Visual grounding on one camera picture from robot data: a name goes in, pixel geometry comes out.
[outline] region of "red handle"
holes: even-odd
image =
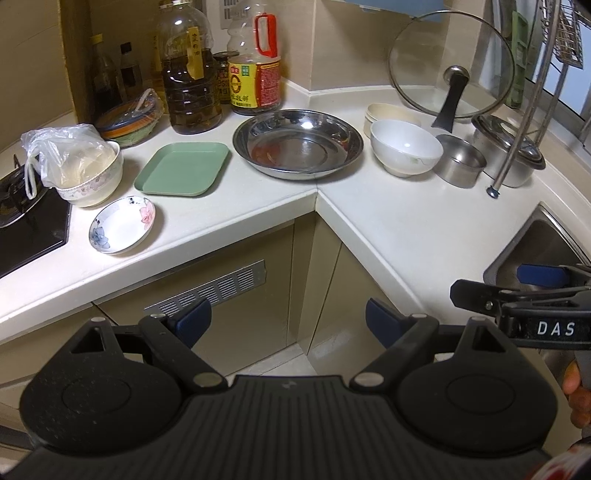
[[[267,31],[269,35],[269,50],[262,50],[261,49],[261,38],[259,33],[259,20],[265,17],[267,19]],[[259,53],[265,57],[270,57],[274,59],[279,55],[277,49],[277,17],[272,14],[261,14],[255,17],[255,39],[256,39],[256,49]]]

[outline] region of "pink flower pattern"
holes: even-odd
[[[139,214],[142,216],[142,223],[144,224],[144,230],[147,230],[152,226],[156,211],[154,210],[154,204],[149,203],[145,207],[139,209]]]

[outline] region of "white bowl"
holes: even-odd
[[[421,126],[421,118],[403,106],[390,105],[389,103],[372,103],[365,112],[365,126],[363,133],[371,137],[371,126],[378,120],[402,120],[409,124]]]
[[[113,162],[97,176],[71,189],[58,189],[64,200],[77,207],[92,207],[104,202],[119,186],[123,177],[123,153],[116,142],[107,142],[115,151]]]
[[[92,247],[104,254],[120,254],[149,234],[156,209],[143,197],[124,197],[103,208],[88,232]]]
[[[403,178],[431,170],[443,155],[437,138],[400,120],[374,122],[371,146],[386,171]]]

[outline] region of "small metal bowl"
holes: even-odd
[[[437,139],[443,146],[443,156],[433,171],[456,187],[471,189],[478,175],[486,168],[484,155],[461,138],[438,135]]]
[[[234,133],[234,148],[257,170],[283,180],[314,180],[351,165],[363,151],[356,129],[308,110],[263,113]]]

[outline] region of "stainless steel sink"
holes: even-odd
[[[517,280],[517,268],[524,263],[540,265],[591,265],[560,222],[538,205],[515,238],[484,272],[484,282],[513,290],[535,290]],[[540,355],[556,380],[561,383],[564,370],[574,360],[573,352],[542,350]]]

